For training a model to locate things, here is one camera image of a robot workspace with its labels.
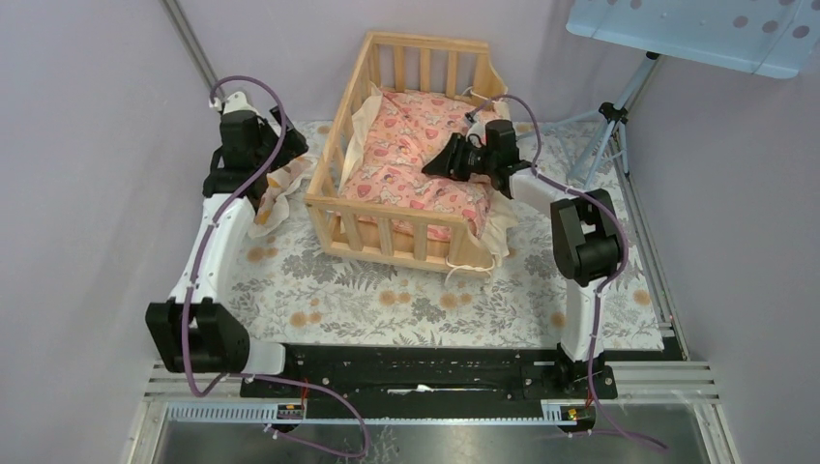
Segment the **pink patterned bed cushion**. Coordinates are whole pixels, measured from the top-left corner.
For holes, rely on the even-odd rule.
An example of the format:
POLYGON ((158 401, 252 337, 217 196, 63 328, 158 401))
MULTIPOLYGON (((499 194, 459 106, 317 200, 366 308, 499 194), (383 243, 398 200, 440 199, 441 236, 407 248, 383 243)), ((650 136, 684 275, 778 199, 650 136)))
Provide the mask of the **pink patterned bed cushion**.
POLYGON ((460 183, 422 172, 453 134, 471 133, 464 115, 472 108, 436 93, 373 92, 353 116, 340 195, 465 218, 467 240, 478 249, 467 264, 492 274, 509 255, 508 231, 518 224, 510 200, 487 180, 460 183))

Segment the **wooden pet bed frame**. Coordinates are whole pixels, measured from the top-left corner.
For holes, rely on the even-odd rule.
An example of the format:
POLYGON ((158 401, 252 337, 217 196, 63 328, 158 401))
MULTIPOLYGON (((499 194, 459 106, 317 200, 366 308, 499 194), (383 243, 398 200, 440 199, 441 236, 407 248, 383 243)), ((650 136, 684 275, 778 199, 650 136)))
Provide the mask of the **wooden pet bed frame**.
POLYGON ((378 90, 442 94, 472 105, 480 122, 508 119, 491 97, 506 91, 487 43, 397 32, 368 32, 340 98, 305 204, 324 252, 439 273, 487 274, 468 266, 478 249, 465 218, 341 197, 341 176, 354 140, 353 116, 378 90))

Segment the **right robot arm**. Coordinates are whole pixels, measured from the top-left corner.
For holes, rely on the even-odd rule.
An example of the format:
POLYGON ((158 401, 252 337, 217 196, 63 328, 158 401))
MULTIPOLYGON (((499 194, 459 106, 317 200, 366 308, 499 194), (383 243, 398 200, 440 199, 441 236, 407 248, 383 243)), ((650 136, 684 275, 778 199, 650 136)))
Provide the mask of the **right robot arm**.
POLYGON ((466 133, 454 133, 422 169, 428 176, 468 182, 485 177, 510 200, 523 202, 550 220, 553 259, 567 282, 567 325, 558 348, 556 389, 578 398, 603 367, 598 340, 605 287, 626 264, 628 246, 609 193, 580 191, 548 179, 522 159, 513 123, 481 123, 466 113, 466 133))

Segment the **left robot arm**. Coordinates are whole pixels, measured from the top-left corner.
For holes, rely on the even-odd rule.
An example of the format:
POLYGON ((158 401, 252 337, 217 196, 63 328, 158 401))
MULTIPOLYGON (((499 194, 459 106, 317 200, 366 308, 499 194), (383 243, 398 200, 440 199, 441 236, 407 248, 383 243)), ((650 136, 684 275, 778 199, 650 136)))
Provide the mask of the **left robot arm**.
POLYGON ((286 196, 311 165, 305 137, 293 127, 279 135, 271 125, 279 119, 278 108, 265 118, 240 93, 225 103, 188 263, 167 300, 148 305, 145 321, 168 371, 263 374, 263 385, 286 397, 301 374, 284 346, 251 337, 227 308, 244 238, 287 218, 286 196))

